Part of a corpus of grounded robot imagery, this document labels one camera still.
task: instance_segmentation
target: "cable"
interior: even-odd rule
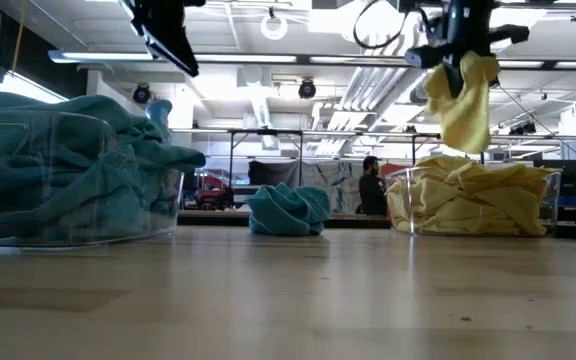
[[[555,134],[554,132],[550,131],[550,129],[548,129],[544,124],[541,123],[541,121],[537,120],[537,117],[533,114],[531,114],[530,112],[528,112],[528,110],[526,110],[525,107],[523,107],[519,101],[517,101],[517,99],[515,99],[514,97],[512,97],[512,95],[510,95],[510,93],[508,93],[508,91],[506,91],[506,89],[504,89],[501,85],[497,85],[504,93],[506,93],[506,95],[508,95],[508,97],[515,103],[517,104],[517,106],[519,106],[519,108],[521,108],[521,110],[523,110],[523,112],[525,114],[527,114],[528,116],[530,116],[530,118],[536,122],[537,124],[541,125],[541,127],[543,127],[544,129],[546,129],[546,131],[548,131],[550,133],[550,135],[552,135],[555,139],[559,140],[559,142],[562,145],[565,145],[568,149],[572,150],[572,152],[574,152],[576,154],[576,150],[572,148],[572,146],[568,145],[566,142],[564,142],[561,138],[559,138],[559,136],[557,136],[557,134]]]
[[[17,32],[17,44],[15,45],[15,56],[12,60],[12,67],[10,71],[15,73],[17,71],[17,61],[19,60],[19,47],[21,45],[21,35],[24,32],[24,20],[26,18],[26,10],[28,9],[28,0],[23,0],[21,4],[21,19],[19,19],[19,31]]]
[[[368,44],[364,43],[363,41],[359,40],[359,36],[357,35],[357,24],[359,23],[359,20],[361,19],[361,17],[366,13],[366,11],[368,11],[368,9],[370,9],[373,5],[375,5],[379,1],[380,0],[372,0],[370,3],[368,3],[368,5],[366,5],[366,7],[364,7],[364,9],[361,10],[361,12],[359,13],[359,16],[357,16],[357,20],[355,20],[355,25],[352,28],[352,36],[355,39],[355,42],[357,43],[357,45],[361,46],[364,49],[376,50],[376,49],[385,48],[388,45],[392,44],[395,40],[397,40],[399,38],[399,35],[401,35],[401,32],[404,29],[404,25],[406,24],[406,19],[408,18],[408,14],[410,13],[409,11],[406,11],[406,13],[404,15],[404,19],[401,21],[401,27],[399,28],[399,31],[393,37],[384,41],[381,44],[368,45]]]

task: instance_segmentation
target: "clear plastic bin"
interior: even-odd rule
[[[173,232],[182,174],[131,151],[97,118],[0,111],[0,246],[79,246]]]
[[[528,180],[518,176],[506,182],[473,182],[465,184],[467,189],[454,174],[447,178],[449,173],[417,167],[390,174],[386,179],[389,188],[386,196],[393,227],[411,234],[554,233],[560,173]]]

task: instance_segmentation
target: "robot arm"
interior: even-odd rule
[[[513,44],[517,44],[528,40],[530,29],[526,26],[503,25],[491,29],[489,24],[494,9],[502,5],[548,8],[557,0],[526,0],[525,3],[515,4],[495,0],[389,1],[399,12],[421,12],[429,43],[440,43],[408,49],[404,55],[406,62],[420,69],[430,69],[442,64],[446,69],[451,95],[456,98],[463,87],[460,62],[468,51],[473,51],[482,57],[491,56],[492,43],[510,39]],[[442,15],[428,20],[421,10],[421,6],[427,5],[442,6]],[[498,83],[497,79],[492,81],[491,85],[495,83]]]
[[[133,30],[146,41],[154,57],[162,57],[190,76],[199,75],[184,27],[184,8],[203,6],[206,0],[120,0],[132,17]]]

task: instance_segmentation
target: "black cable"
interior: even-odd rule
[[[523,110],[523,112],[525,114],[527,114],[528,116],[530,116],[530,118],[536,122],[537,124],[541,125],[544,129],[546,129],[546,131],[548,131],[550,133],[550,135],[552,135],[555,139],[559,140],[559,142],[561,143],[561,145],[565,145],[568,149],[570,149],[572,152],[574,152],[576,154],[576,150],[572,148],[572,146],[568,145],[566,142],[564,142],[563,140],[561,140],[559,138],[559,136],[557,136],[557,134],[555,134],[554,132],[550,131],[550,129],[548,129],[544,124],[541,123],[541,121],[537,120],[537,117],[533,114],[531,114],[530,112],[528,112],[528,110],[526,110],[525,107],[523,107],[519,101],[517,101],[517,99],[515,99],[514,97],[512,97],[512,95],[510,95],[508,93],[508,91],[506,91],[506,89],[504,89],[501,85],[497,85],[497,87],[499,87],[503,92],[506,93],[506,95],[508,95],[508,97],[515,103],[517,104],[517,106],[519,106],[521,108],[521,110]]]
[[[401,27],[399,28],[399,31],[397,31],[397,33],[392,38],[390,38],[390,39],[386,40],[385,42],[378,44],[378,45],[368,45],[365,42],[359,40],[359,36],[357,35],[357,24],[359,23],[359,19],[361,19],[361,17],[366,13],[366,11],[368,11],[368,9],[370,9],[378,1],[379,0],[372,0],[370,3],[368,3],[368,5],[366,5],[366,7],[364,7],[363,10],[361,10],[361,12],[359,13],[359,16],[357,16],[357,20],[355,20],[355,26],[353,26],[353,29],[352,29],[352,36],[354,37],[357,45],[361,46],[364,49],[368,49],[368,50],[376,50],[376,49],[385,48],[386,46],[389,46],[390,44],[392,44],[393,41],[397,40],[399,38],[399,36],[401,35],[401,32],[404,29],[404,25],[406,25],[406,19],[408,19],[408,14],[410,14],[410,11],[406,11],[406,13],[404,15],[404,19],[401,21]],[[429,30],[430,29],[430,21],[428,20],[428,15],[426,15],[426,12],[423,11],[421,8],[416,8],[412,11],[416,11],[416,12],[419,12],[421,14],[421,20],[423,21],[424,25],[426,26],[426,29]]]
[[[370,9],[378,1],[380,1],[380,0],[372,0],[370,3],[368,3],[368,5],[366,5],[366,7],[364,7],[363,10],[361,10],[361,12],[359,13],[359,16],[357,16],[357,20],[355,20],[355,26],[353,26],[353,28],[352,28],[352,36],[355,38],[355,42],[357,43],[357,45],[361,46],[364,49],[368,49],[368,50],[376,50],[376,49],[385,48],[386,46],[389,46],[395,40],[397,40],[399,38],[399,35],[401,35],[401,32],[404,29],[404,25],[406,24],[406,19],[408,18],[408,14],[409,14],[409,12],[406,11],[406,14],[404,15],[404,19],[401,22],[401,27],[399,28],[399,31],[393,37],[384,41],[381,44],[368,45],[368,44],[364,43],[363,41],[359,40],[359,36],[357,35],[357,24],[359,23],[359,19],[361,19],[361,17],[366,13],[366,11],[368,11],[368,9]]]

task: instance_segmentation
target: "camera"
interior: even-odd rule
[[[299,86],[299,97],[302,99],[312,99],[317,93],[317,88],[312,79],[303,79]]]
[[[132,94],[132,99],[137,104],[147,104],[151,97],[149,84],[138,84],[137,89]]]

